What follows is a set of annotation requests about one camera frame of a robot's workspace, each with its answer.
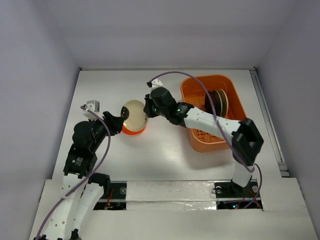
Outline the cream floral plate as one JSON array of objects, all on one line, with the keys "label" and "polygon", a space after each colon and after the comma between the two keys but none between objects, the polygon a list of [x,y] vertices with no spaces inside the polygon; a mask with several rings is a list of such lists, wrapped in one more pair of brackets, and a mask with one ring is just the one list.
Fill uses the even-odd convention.
[{"label": "cream floral plate", "polygon": [[123,123],[147,125],[149,118],[144,112],[144,107],[145,104],[139,100],[127,101],[121,109],[121,116],[125,118]]}]

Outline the orange red plate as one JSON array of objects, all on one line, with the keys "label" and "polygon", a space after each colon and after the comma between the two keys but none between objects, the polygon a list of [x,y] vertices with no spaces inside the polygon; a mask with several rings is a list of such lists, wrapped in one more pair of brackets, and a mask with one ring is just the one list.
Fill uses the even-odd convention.
[{"label": "orange red plate", "polygon": [[128,136],[137,136],[142,134],[145,131],[146,127],[147,125],[145,123],[133,124],[125,122],[122,126],[122,132]]}]

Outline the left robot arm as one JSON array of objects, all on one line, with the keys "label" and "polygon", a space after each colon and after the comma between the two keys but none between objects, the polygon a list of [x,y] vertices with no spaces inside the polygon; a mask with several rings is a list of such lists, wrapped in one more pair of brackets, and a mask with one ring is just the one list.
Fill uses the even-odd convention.
[{"label": "left robot arm", "polygon": [[59,200],[43,220],[35,236],[37,240],[81,239],[96,203],[110,194],[110,176],[97,172],[106,155],[98,160],[96,151],[105,138],[122,131],[126,117],[113,116],[108,111],[98,116],[88,108],[83,112],[88,119],[73,128]]}]

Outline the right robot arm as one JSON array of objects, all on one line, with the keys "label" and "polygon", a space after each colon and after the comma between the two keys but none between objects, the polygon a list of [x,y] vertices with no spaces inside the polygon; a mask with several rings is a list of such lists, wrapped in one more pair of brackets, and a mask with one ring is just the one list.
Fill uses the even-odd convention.
[{"label": "right robot arm", "polygon": [[248,191],[256,157],[264,144],[252,119],[231,120],[210,114],[190,103],[177,102],[164,87],[151,90],[144,100],[143,111],[149,118],[162,116],[173,125],[224,139],[236,161],[234,174],[226,190],[235,196],[242,196]]}]

